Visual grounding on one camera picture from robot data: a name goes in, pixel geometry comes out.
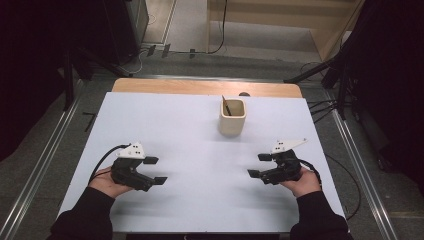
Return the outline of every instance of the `white tabletop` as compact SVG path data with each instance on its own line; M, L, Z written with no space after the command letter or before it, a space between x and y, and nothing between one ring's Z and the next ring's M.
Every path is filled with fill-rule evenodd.
M118 197L111 211L114 231L289 232L298 222L296 199L283 186L250 178L247 169L275 168L257 154L270 153L278 139L307 138L294 151L320 172L331 207L344 216L305 99L234 98L245 100L247 117L241 135L228 138L218 131L221 96L108 93L60 212L75 205L107 151L140 141L159 162L140 165L138 172L168 179L148 192ZM101 168L115 159L111 154Z

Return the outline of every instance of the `cup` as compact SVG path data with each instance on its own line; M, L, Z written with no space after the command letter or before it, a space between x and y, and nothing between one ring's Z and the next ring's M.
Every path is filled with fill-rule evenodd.
M226 99L221 101L219 114L219 132L225 136L237 136L241 133L246 120L246 105L241 99Z

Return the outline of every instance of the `beige cup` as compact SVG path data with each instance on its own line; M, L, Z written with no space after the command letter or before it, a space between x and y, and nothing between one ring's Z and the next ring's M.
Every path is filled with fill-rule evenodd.
M222 100L219 114L219 132L226 136L237 136L243 130L246 119L246 105L241 99L227 99L226 102L231 116Z

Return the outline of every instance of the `pen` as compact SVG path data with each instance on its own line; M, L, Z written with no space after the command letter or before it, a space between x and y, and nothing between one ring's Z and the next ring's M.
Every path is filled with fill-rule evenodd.
M225 108L227 109L228 115L232 116L230 108L228 107L227 101L224 98L224 95L222 95L222 101L224 102Z

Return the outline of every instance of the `hand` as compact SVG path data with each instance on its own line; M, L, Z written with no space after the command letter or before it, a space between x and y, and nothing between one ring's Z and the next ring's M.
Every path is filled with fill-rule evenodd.
M317 176L314 172L302 167L300 169L302 175L298 181L285 181L280 184L290 189L295 197L301 197L305 194L321 191Z
M112 179L110 171L111 167L99 170L95 175L96 177L91 180L88 186L97 189L112 198L116 198L123 193L133 190L131 187L116 184Z

